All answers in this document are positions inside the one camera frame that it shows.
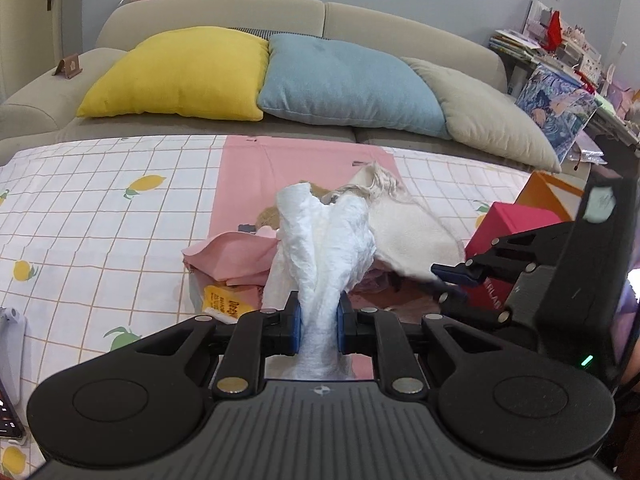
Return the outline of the white round cloth bag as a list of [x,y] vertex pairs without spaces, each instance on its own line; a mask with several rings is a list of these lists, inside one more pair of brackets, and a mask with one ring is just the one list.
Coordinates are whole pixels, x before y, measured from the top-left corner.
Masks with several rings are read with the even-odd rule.
[[386,268],[405,278],[434,282],[433,264],[455,266],[462,261],[462,244],[390,170],[371,162],[321,201],[332,204],[348,193],[366,201],[375,259]]

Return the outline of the pink cloth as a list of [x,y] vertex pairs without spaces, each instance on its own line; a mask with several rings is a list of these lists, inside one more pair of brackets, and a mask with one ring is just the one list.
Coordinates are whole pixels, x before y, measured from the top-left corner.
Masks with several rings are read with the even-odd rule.
[[183,249],[183,263],[228,286],[264,286],[278,244],[270,226],[256,233],[229,231]]

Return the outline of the white crinkled plastic bag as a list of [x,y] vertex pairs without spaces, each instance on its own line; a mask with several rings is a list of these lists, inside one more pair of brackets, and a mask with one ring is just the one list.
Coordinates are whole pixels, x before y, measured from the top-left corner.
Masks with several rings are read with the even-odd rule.
[[308,183],[282,188],[276,198],[277,252],[262,293],[265,308],[282,307],[297,292],[302,310],[296,356],[273,356],[267,376],[295,380],[349,380],[352,360],[337,348],[336,309],[343,292],[372,266],[375,240],[367,201],[346,192],[321,203]]

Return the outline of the brown plush toy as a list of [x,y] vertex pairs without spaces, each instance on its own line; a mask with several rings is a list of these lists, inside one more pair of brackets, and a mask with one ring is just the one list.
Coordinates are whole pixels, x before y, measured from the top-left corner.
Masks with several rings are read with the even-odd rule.
[[280,228],[280,214],[276,206],[270,206],[265,208],[255,221],[256,229],[268,228],[277,231]]

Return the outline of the yellow snack packet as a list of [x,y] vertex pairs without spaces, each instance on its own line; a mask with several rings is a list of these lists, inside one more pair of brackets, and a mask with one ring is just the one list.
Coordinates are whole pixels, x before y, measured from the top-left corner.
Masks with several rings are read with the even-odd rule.
[[208,285],[203,290],[202,312],[224,324],[235,324],[245,313],[260,308],[262,293],[253,286]]

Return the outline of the orange cardboard box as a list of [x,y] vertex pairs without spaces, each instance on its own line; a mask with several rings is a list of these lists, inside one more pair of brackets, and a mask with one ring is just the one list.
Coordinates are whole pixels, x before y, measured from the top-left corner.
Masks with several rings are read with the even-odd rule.
[[515,203],[554,212],[562,221],[576,218],[584,189],[543,171],[532,172]]

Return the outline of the beige pillow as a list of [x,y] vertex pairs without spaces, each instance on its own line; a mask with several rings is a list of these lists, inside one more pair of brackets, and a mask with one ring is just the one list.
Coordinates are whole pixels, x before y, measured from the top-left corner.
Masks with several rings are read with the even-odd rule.
[[561,170],[550,141],[510,96],[453,68],[418,58],[404,62],[433,91],[452,140],[525,166]]

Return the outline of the blue anime picture board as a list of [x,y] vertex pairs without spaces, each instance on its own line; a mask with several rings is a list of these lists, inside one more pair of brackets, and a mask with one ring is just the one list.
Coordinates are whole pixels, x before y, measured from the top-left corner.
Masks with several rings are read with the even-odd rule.
[[515,104],[541,128],[559,162],[598,109],[594,95],[581,84],[542,64],[534,69]]

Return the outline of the lemon pattern pink tablecloth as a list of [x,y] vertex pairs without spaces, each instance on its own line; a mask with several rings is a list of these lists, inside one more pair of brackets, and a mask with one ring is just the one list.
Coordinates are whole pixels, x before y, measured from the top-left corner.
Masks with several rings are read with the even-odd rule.
[[[1,309],[26,318],[18,376],[21,422],[36,385],[60,370],[193,315],[182,250],[205,240],[224,155],[268,138],[138,136],[25,148],[1,162]],[[462,156],[314,140],[284,141],[331,166],[364,155],[339,188],[378,159],[463,245],[495,202],[512,203],[527,172]]]

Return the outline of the stack of books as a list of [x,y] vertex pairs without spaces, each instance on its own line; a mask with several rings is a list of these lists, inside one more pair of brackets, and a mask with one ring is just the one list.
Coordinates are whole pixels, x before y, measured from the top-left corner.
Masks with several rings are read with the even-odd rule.
[[488,47],[523,62],[533,62],[544,55],[536,41],[510,29],[496,30],[489,38]]

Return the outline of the blue pillow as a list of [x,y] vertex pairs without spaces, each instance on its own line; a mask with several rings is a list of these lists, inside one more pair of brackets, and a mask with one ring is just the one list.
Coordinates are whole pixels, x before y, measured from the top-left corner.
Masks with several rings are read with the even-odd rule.
[[306,125],[449,138],[436,96],[408,64],[340,40],[271,36],[257,104],[269,115]]

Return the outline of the cluttered desk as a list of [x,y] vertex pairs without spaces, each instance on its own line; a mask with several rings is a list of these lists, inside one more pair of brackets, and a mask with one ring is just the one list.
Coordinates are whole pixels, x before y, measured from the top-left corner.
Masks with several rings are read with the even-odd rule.
[[638,156],[639,125],[627,116],[639,104],[639,92],[633,88],[620,89],[613,84],[614,67],[602,70],[601,55],[587,41],[585,29],[565,24],[558,10],[533,0],[519,33],[536,41],[544,55],[533,62],[523,62],[493,50],[503,59],[509,76],[508,93],[515,101],[539,64],[567,74],[597,101],[597,111],[578,133],[564,160],[604,165],[605,151],[598,147],[597,138],[616,141]]

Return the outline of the yellow pillow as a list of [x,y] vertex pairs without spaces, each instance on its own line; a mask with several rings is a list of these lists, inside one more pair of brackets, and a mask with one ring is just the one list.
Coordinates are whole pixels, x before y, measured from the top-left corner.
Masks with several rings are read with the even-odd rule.
[[180,115],[259,122],[257,98],[268,41],[247,32],[198,26],[161,32],[129,51],[86,93],[83,118]]

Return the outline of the white plastic device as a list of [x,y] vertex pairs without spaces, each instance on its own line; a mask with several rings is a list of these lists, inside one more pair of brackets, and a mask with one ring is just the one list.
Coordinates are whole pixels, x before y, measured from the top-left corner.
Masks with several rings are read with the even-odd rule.
[[12,404],[21,402],[26,318],[13,308],[1,309],[0,373],[1,382]]

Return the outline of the brown phone stand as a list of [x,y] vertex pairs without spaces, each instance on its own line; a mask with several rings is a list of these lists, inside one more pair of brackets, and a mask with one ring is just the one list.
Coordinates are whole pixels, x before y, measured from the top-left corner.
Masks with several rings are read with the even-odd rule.
[[58,65],[55,67],[54,76],[63,77],[65,79],[72,79],[78,76],[82,72],[80,66],[79,54],[74,53],[65,58],[61,58]]

